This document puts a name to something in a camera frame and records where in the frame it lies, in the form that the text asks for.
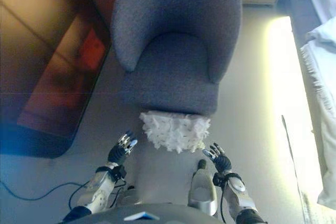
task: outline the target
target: chair backrest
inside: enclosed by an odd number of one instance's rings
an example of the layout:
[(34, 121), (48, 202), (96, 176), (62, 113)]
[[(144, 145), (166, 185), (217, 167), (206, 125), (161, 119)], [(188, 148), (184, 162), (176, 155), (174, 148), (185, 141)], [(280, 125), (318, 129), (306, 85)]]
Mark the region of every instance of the chair backrest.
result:
[(236, 45), (241, 11), (241, 0), (116, 0), (111, 23), (116, 56), (133, 71), (153, 38), (187, 33), (204, 42), (209, 79), (218, 83)]

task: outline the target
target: gray armchair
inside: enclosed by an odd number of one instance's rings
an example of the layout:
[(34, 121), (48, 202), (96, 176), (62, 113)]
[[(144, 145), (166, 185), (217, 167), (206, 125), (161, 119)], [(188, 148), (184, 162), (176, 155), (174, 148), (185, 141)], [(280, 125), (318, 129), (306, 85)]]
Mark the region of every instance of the gray armchair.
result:
[(125, 102), (210, 115), (240, 28), (241, 0), (116, 0), (112, 43)]

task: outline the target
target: gray floor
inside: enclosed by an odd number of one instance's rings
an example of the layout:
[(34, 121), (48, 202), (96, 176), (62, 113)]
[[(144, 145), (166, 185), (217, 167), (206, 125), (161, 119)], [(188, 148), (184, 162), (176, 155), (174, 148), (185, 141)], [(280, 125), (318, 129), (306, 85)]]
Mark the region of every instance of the gray floor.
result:
[[(272, 130), (265, 41), (268, 23), (274, 17), (268, 8), (244, 9), (244, 25), (220, 85), (218, 111), (212, 117), (206, 145), (212, 141), (222, 145), (265, 220), (303, 223), (293, 166), (288, 165), (287, 140), (276, 142)], [(148, 143), (141, 133), (140, 111), (119, 102), (122, 74), (110, 55), (74, 144), (65, 155), (54, 160), (1, 155), (1, 180), (25, 197), (39, 196), (67, 181), (83, 183), (105, 163), (117, 137), (133, 129), (140, 142), (127, 160), (127, 181), (135, 184), (145, 202), (186, 204), (202, 153), (178, 155), (163, 148), (156, 150)], [(74, 189), (68, 186), (43, 200), (27, 202), (13, 198), (1, 187), (1, 223), (58, 222), (68, 212), (67, 200)], [(225, 215), (227, 223), (233, 223), (227, 211)]]

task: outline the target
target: chair seat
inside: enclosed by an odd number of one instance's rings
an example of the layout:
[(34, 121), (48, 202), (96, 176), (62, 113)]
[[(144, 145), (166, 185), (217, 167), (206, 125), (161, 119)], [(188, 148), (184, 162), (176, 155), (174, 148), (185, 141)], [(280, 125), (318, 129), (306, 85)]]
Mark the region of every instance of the chair seat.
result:
[(125, 73), (122, 99), (151, 110), (213, 114), (218, 85), (210, 82), (207, 66), (207, 51), (198, 38), (160, 35), (145, 48), (136, 69)]

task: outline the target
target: black cable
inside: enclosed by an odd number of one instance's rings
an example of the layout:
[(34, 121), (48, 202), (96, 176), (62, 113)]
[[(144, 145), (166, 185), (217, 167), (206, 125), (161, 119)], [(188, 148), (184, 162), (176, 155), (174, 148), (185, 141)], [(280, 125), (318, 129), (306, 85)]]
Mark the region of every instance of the black cable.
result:
[(75, 186), (80, 186), (82, 187), (83, 185), (82, 184), (79, 184), (79, 183), (75, 183), (75, 182), (67, 182), (67, 183), (64, 183), (64, 184), (61, 184), (59, 186), (56, 186), (54, 187), (53, 189), (51, 189), (49, 192), (47, 192), (46, 194), (44, 194), (43, 196), (41, 197), (38, 197), (38, 198), (24, 198), (24, 197), (21, 197), (21, 196), (17, 196), (15, 193), (13, 193), (12, 190), (9, 189), (9, 187), (0, 180), (0, 184), (3, 185), (5, 187), (5, 189), (8, 191), (8, 193), (10, 195), (12, 195), (13, 197), (17, 198), (17, 199), (21, 199), (21, 200), (26, 200), (26, 201), (35, 201), (35, 200), (40, 200), (40, 199), (43, 199), (44, 197), (48, 196), (49, 194), (51, 194), (54, 190), (62, 187), (62, 186), (67, 186), (67, 185), (75, 185)]
[(222, 217), (222, 220), (223, 220), (223, 223), (226, 223), (225, 222), (225, 219), (224, 219), (224, 214), (223, 214), (223, 198), (224, 198), (224, 188), (222, 188), (222, 196), (220, 198), (220, 203), (221, 203), (221, 217)]
[(114, 188), (118, 188), (118, 187), (122, 187), (122, 186), (125, 186), (127, 184), (126, 180), (123, 180), (124, 181), (124, 184), (123, 185), (119, 185), (119, 186), (115, 186)]
[(113, 207), (114, 206), (114, 204), (116, 203), (116, 201), (117, 201), (117, 198), (118, 198), (118, 196), (119, 196), (119, 193), (120, 193), (120, 191), (121, 190), (124, 190), (124, 188), (123, 187), (121, 187), (118, 191), (117, 191), (117, 195), (115, 196), (115, 198), (114, 198), (114, 201), (113, 201), (113, 203), (112, 203), (112, 205), (110, 206), (110, 208), (111, 207)]
[(68, 201), (68, 206), (69, 206), (69, 209), (70, 211), (72, 210), (72, 207), (71, 207), (71, 200), (72, 200), (72, 197), (76, 194), (76, 192), (78, 192), (80, 189), (82, 189), (83, 187), (85, 187), (90, 181), (87, 181), (85, 184), (81, 185), (80, 187), (78, 187), (70, 196), (69, 198), (69, 201)]

